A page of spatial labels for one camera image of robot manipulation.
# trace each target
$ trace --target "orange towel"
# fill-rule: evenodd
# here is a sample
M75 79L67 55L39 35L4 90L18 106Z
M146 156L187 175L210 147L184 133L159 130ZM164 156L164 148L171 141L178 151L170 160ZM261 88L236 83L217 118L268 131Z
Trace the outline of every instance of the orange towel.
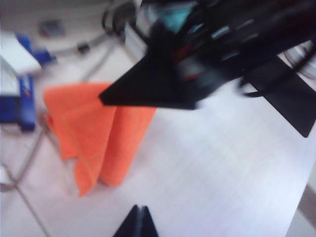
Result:
M56 134L61 158L78 157L75 180L80 196L98 177L119 185L135 156L156 108L104 106L98 95L106 83L52 87L44 92L46 121Z

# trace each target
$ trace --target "white tabletop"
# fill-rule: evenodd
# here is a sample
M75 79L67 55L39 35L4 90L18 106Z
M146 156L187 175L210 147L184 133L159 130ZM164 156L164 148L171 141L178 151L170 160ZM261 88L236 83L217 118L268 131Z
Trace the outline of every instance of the white tabletop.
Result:
M35 81L38 115L45 87L79 81L108 47L45 68ZM118 46L91 81L114 81L134 63ZM72 162L60 160L48 132L20 189L53 237L110 237L134 204L149 207L161 237L283 237L316 159L316 128L303 138L264 98L242 97L236 85L195 111L158 109L120 186L100 182L77 197ZM13 173L33 136L2 131L1 161ZM43 236L16 191L1 194L1 234Z

